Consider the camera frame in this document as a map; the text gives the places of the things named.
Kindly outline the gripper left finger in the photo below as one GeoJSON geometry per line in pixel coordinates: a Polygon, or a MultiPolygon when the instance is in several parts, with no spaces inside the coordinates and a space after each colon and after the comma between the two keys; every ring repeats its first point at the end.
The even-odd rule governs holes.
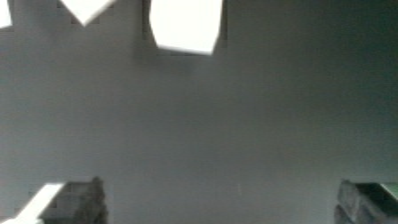
{"type": "Polygon", "coordinates": [[[103,180],[47,183],[0,224],[109,224],[103,180]]]}

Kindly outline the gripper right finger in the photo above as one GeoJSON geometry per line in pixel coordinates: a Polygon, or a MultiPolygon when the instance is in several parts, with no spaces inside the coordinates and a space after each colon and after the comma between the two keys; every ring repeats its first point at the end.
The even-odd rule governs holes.
{"type": "Polygon", "coordinates": [[[398,183],[343,180],[334,224],[398,224],[398,183]]]}

